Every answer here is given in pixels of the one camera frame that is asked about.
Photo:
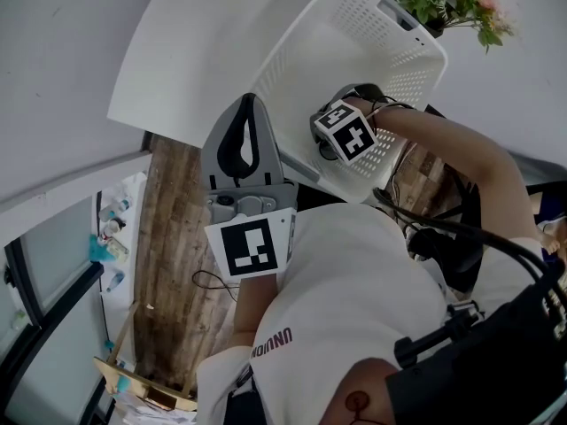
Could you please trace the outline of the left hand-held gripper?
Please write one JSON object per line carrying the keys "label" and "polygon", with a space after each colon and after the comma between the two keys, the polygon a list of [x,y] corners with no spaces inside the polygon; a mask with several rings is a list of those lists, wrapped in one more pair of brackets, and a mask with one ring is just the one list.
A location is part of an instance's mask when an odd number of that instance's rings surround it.
{"label": "left hand-held gripper", "polygon": [[[245,126],[252,150],[241,150]],[[268,111],[253,93],[231,104],[215,122],[201,153],[211,191],[206,205],[208,243],[223,278],[281,274],[290,263],[298,184],[285,182]],[[232,184],[247,188],[229,188]]]}

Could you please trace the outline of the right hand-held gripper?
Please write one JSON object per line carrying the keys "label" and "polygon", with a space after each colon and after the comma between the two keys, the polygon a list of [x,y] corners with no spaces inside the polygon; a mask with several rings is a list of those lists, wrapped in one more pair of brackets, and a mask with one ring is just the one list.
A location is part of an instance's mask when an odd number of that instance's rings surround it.
{"label": "right hand-held gripper", "polygon": [[344,163],[354,163],[377,146],[371,112],[386,103],[381,89],[373,83],[343,87],[318,112],[309,117],[316,144],[326,143]]}

